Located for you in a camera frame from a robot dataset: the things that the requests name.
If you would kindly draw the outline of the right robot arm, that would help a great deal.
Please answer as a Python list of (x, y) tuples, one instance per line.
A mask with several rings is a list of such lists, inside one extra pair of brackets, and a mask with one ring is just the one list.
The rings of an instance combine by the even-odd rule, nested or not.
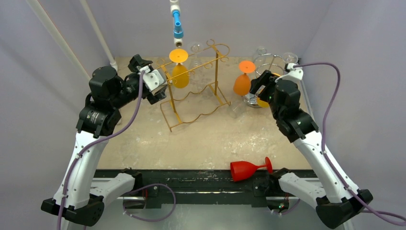
[(292, 194), (316, 211), (322, 223), (335, 229), (364, 210), (373, 196), (368, 189), (360, 189), (344, 172), (328, 147), (310, 114), (300, 108), (301, 92), (291, 80), (279, 79), (265, 70), (251, 87), (251, 93), (271, 107), (279, 131), (306, 158), (318, 177), (321, 187), (299, 178), (286, 168), (269, 175), (268, 188), (275, 194)]

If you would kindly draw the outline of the yellow plastic goblet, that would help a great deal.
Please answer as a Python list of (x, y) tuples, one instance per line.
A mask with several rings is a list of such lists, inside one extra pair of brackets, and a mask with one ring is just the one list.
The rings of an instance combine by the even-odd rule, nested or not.
[(258, 106), (263, 107), (263, 108), (270, 106), (270, 102), (271, 102), (272, 98), (269, 102), (264, 102), (264, 101), (261, 101), (256, 95), (254, 95), (254, 96), (256, 97)]
[(184, 49), (174, 49), (169, 54), (169, 59), (176, 65), (172, 70), (172, 85), (176, 88), (185, 88), (189, 84), (188, 70), (183, 65), (189, 55)]

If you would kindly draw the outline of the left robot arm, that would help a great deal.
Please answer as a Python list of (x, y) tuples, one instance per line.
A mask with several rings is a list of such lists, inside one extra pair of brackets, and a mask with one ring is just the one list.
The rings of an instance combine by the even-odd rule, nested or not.
[(152, 64), (151, 60), (135, 55), (128, 64), (130, 74), (124, 78), (110, 66), (92, 73), (90, 93), (79, 113), (67, 171), (54, 196), (41, 205), (44, 212), (57, 216), (57, 229), (65, 230), (69, 223), (91, 227), (115, 199), (126, 193), (137, 196), (142, 192), (142, 174), (132, 169), (119, 171), (101, 186), (92, 188), (91, 184), (109, 140), (121, 134), (115, 130), (122, 117), (120, 109), (136, 101), (135, 110), (139, 111), (143, 99), (150, 104), (165, 99), (166, 79)]

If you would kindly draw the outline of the gold wire glass rack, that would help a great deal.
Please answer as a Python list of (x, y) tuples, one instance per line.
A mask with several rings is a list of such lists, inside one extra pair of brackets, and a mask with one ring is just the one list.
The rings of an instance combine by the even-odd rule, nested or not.
[[(190, 54), (189, 50), (185, 50), (189, 57), (183, 62), (183, 65), (189, 72)], [(225, 94), (219, 87), (219, 69), (220, 64), (229, 60), (228, 55), (230, 47), (224, 43), (217, 43), (210, 39), (203, 46), (203, 50), (199, 53), (199, 58), (202, 60), (202, 65), (199, 66), (203, 72), (203, 89), (197, 92), (191, 79), (185, 88), (176, 88), (172, 85), (172, 70), (175, 63), (167, 58), (159, 58), (156, 67), (163, 71), (168, 84), (169, 98), (160, 103), (159, 108), (166, 122), (169, 131), (174, 128), (192, 124), (203, 116), (209, 116), (216, 112), (219, 108), (230, 106), (231, 102), (226, 98)]]

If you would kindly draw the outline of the red plastic goblet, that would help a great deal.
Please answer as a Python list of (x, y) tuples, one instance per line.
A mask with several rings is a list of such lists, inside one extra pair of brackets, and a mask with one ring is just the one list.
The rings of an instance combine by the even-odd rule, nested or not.
[(248, 161), (234, 161), (230, 163), (231, 177), (234, 182), (246, 180), (261, 168), (265, 168), (267, 172), (273, 172), (273, 166), (269, 157), (265, 157), (263, 165), (255, 165)]

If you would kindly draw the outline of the clear champagne flute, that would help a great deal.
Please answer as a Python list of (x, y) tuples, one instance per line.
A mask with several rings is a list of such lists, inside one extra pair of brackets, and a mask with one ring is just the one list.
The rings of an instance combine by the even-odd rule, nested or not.
[(284, 54), (282, 54), (282, 59), (285, 63), (284, 65), (284, 70), (290, 70), (290, 69), (294, 69), (299, 62), (299, 57), (291, 52), (286, 52)]

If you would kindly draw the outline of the round clear wine glass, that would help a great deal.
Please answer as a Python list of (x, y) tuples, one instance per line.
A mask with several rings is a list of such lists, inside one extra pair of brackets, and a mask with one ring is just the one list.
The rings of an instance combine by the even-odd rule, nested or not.
[(202, 60), (199, 58), (199, 53), (203, 50), (203, 45), (200, 42), (192, 42), (188, 45), (188, 50), (192, 56), (190, 57), (189, 72), (190, 79), (197, 92), (203, 89), (203, 72), (200, 65), (202, 65)]

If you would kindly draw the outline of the orange plastic goblet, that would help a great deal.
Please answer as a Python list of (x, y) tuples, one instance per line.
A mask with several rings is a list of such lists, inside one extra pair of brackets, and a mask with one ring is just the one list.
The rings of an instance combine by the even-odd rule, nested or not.
[(239, 63), (238, 68), (242, 74), (236, 78), (233, 91), (237, 95), (244, 96), (249, 93), (251, 87), (251, 80), (248, 74), (254, 72), (256, 67), (252, 61), (244, 60)]

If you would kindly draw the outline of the patterned clear goblet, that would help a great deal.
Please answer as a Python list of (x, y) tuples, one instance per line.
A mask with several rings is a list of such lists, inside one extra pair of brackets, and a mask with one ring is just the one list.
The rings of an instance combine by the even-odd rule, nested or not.
[(255, 64), (256, 67), (260, 67), (266, 61), (267, 49), (264, 46), (258, 46), (252, 56), (252, 62)]

